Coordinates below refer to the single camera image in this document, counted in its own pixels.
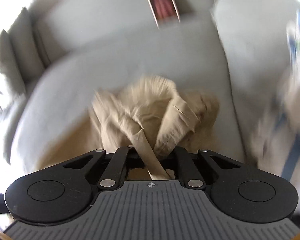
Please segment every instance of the tan clothing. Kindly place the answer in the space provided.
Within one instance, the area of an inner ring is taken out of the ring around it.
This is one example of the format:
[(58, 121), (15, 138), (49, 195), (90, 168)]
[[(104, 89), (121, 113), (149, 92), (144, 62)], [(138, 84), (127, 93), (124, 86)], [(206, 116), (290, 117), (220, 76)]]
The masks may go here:
[(219, 103), (197, 91), (178, 94), (171, 80), (141, 78), (117, 94), (98, 91), (89, 115), (56, 143), (37, 169), (102, 148), (133, 145), (152, 179), (169, 179), (160, 165), (176, 145), (189, 152), (215, 148), (212, 127)]

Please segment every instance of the ribbed surface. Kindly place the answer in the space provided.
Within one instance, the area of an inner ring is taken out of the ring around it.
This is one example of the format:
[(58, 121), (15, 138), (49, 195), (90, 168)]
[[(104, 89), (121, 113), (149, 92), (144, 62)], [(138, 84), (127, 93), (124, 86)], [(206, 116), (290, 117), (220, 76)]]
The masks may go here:
[(251, 224), (215, 208), (205, 193), (183, 188), (178, 181), (127, 181), (103, 192), (81, 217), (62, 225), (37, 227), (16, 222), (13, 240), (290, 240), (300, 230), (288, 219)]

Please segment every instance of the metal screw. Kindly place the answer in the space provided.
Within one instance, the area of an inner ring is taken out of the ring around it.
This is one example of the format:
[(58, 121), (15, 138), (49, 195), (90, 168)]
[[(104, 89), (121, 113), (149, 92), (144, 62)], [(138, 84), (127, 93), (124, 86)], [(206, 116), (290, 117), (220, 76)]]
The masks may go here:
[(202, 187), (203, 182), (199, 179), (191, 179), (191, 180), (188, 181), (188, 185), (190, 187)]
[(100, 186), (102, 187), (112, 187), (115, 185), (115, 181), (113, 179), (103, 179), (100, 181)]

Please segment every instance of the blue and white cloth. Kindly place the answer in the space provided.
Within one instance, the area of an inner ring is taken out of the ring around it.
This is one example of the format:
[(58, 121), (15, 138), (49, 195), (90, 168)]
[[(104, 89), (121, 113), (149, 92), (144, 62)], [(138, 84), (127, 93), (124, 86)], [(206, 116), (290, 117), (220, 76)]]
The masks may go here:
[(300, 214), (300, 10), (288, 23), (287, 41), (291, 69), (279, 84), (252, 135), (251, 152), (258, 168), (290, 181), (298, 191)]

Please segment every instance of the crosshair symbol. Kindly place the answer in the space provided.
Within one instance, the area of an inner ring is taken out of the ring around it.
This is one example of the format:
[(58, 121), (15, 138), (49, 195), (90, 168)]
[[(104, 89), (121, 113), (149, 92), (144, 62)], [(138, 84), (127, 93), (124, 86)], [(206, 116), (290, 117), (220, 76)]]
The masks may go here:
[(150, 187), (150, 188), (153, 188), (153, 187), (157, 186), (157, 184), (154, 184), (154, 183), (151, 182), (151, 183), (147, 184), (147, 186)]

